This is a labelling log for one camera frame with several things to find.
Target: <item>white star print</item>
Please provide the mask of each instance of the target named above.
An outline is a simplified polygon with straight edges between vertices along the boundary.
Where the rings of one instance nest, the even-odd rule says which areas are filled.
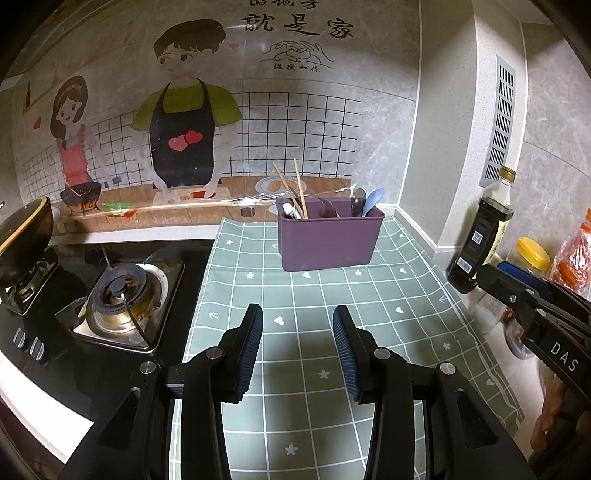
[[[296,456],[296,452],[299,450],[298,447],[294,447],[293,443],[290,443],[289,446],[285,447],[285,451],[287,452],[287,455],[293,455]]]

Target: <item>wall mural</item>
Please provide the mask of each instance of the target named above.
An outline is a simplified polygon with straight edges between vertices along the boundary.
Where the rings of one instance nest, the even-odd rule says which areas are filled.
[[[394,179],[387,200],[395,201],[414,112],[418,11],[397,20],[415,32],[398,51],[381,40],[392,19],[368,37],[370,15],[339,2],[226,3],[236,8],[218,11],[230,14],[202,4],[188,20],[174,5],[159,17],[122,0],[52,47],[19,84],[13,144],[23,200],[48,195],[65,219],[93,218],[98,229],[130,210],[152,208],[154,219],[153,208],[200,206],[207,217],[207,207],[245,197],[272,205],[282,193],[274,164],[289,176],[296,158],[311,194]],[[391,11],[386,4],[375,2]],[[125,28],[111,46],[91,47],[101,21]],[[126,59],[137,59],[135,70]],[[382,70],[372,68],[378,62]],[[60,71],[71,75],[59,82]],[[43,93],[33,99],[31,89]]]

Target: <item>plastic bag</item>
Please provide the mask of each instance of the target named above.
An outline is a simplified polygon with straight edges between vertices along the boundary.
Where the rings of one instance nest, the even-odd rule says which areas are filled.
[[[587,296],[591,282],[591,208],[587,210],[585,223],[554,257],[550,279]]]

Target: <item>green checkered tablecloth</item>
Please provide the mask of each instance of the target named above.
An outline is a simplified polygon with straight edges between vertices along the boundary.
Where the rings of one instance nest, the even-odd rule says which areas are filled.
[[[217,345],[249,303],[264,312],[251,386],[223,404],[234,480],[360,480],[373,405],[351,400],[330,319],[346,304],[356,324],[407,360],[453,362],[509,432],[523,421],[514,393],[475,323],[441,272],[393,217],[384,219],[369,265],[289,273],[276,223],[224,220],[213,246],[184,361]],[[180,404],[173,417],[170,478],[180,480]],[[424,426],[415,402],[415,477],[423,479]]]

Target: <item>black glass cooktop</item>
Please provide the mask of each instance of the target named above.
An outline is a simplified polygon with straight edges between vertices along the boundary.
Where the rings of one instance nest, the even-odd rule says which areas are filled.
[[[25,316],[0,304],[0,349],[30,380],[68,408],[95,421],[125,380],[147,359],[162,366],[180,363],[203,272],[213,241],[133,242],[52,247],[60,266],[40,291]],[[103,248],[111,262],[141,262],[167,248],[184,263],[184,272],[168,311],[164,333],[151,356],[120,351],[75,338],[55,318],[55,313],[83,296],[107,268]],[[20,349],[13,337],[21,328],[31,345],[43,342],[41,362]]]

